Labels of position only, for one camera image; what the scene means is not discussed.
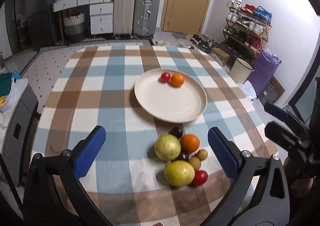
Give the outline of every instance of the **cardboard box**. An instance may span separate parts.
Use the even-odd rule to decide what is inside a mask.
[[[226,65],[230,56],[225,51],[221,50],[220,48],[212,48],[211,52],[218,56],[223,65]]]

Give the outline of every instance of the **white plate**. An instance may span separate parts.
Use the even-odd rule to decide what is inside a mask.
[[[179,88],[159,81],[162,73],[171,75],[171,69],[152,69],[136,82],[134,93],[140,105],[152,116],[169,122],[185,123],[198,118],[207,107],[207,95],[201,85],[184,75],[185,82]]]

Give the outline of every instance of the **checkered tablecloth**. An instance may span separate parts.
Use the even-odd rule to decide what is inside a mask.
[[[208,106],[204,114],[178,124],[185,133],[197,135],[200,147],[209,152],[201,167],[209,179],[202,186],[170,187],[163,175],[165,163],[154,154],[157,138],[177,124],[154,119],[135,98],[135,81],[153,68],[187,73],[205,89]],[[240,150],[256,156],[270,157],[277,151],[265,138],[264,124],[254,108],[219,64],[203,52],[184,48],[100,46],[75,53],[44,108],[33,154],[52,156],[73,149],[97,124],[106,129],[106,142],[80,181],[114,225],[203,222],[230,187],[208,145],[211,127],[218,127]],[[61,196],[74,212],[66,196]]]

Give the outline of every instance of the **silver suitcase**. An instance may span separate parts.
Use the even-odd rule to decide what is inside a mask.
[[[136,0],[133,16],[133,37],[153,38],[156,32],[160,0]]]
[[[113,1],[113,34],[131,35],[134,0]]]

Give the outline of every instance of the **gray refrigerator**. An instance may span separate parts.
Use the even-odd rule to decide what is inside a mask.
[[[56,44],[60,39],[58,16],[52,10],[52,2],[56,0],[26,0],[28,29],[32,47]]]

